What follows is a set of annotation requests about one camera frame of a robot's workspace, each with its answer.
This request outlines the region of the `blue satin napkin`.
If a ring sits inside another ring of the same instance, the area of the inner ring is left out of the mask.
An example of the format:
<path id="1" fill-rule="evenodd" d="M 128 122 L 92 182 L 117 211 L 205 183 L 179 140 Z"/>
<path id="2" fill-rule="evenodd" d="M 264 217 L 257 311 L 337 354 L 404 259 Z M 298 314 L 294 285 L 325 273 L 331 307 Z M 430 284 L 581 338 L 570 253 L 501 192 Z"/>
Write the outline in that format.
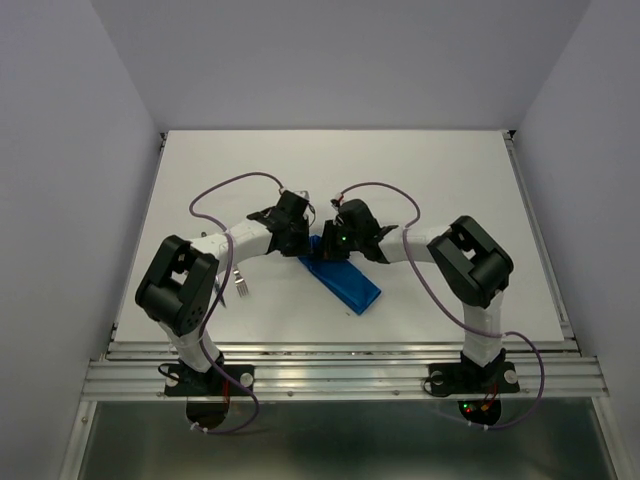
<path id="1" fill-rule="evenodd" d="M 382 291 L 348 260 L 326 261 L 316 255 L 321 237 L 312 235 L 312 253 L 298 260 L 313 277 L 357 315 L 363 314 L 380 297 Z"/>

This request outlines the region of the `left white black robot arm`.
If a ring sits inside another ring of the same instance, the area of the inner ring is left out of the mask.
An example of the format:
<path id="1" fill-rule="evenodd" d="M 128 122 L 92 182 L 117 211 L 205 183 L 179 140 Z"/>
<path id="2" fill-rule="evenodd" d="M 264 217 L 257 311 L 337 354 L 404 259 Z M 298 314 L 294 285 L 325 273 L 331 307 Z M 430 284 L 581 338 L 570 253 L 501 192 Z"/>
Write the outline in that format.
<path id="1" fill-rule="evenodd" d="M 158 323 L 178 353 L 170 374 L 177 385 L 215 392 L 223 382 L 224 356 L 204 326 L 216 277 L 223 268 L 274 251 L 285 257 L 309 252 L 309 200 L 284 190 L 276 205 L 249 214 L 229 230 L 198 240 L 165 238 L 139 284 L 135 303 Z"/>

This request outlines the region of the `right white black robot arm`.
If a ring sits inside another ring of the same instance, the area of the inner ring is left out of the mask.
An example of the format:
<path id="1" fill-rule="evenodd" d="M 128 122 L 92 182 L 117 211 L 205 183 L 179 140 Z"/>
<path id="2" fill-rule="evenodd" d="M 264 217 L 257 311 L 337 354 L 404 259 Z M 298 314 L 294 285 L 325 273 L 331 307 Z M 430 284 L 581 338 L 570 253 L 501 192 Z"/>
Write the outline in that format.
<path id="1" fill-rule="evenodd" d="M 437 266 L 461 302 L 465 331 L 460 360 L 431 365 L 425 384 L 436 397 L 452 394 L 516 393 L 515 367 L 506 360 L 500 317 L 503 293 L 514 270 L 510 256 L 470 216 L 446 227 L 414 232 L 380 225 L 363 201 L 350 200 L 325 222 L 313 255 L 323 261 L 347 260 L 353 252 L 380 264 L 418 262 Z"/>

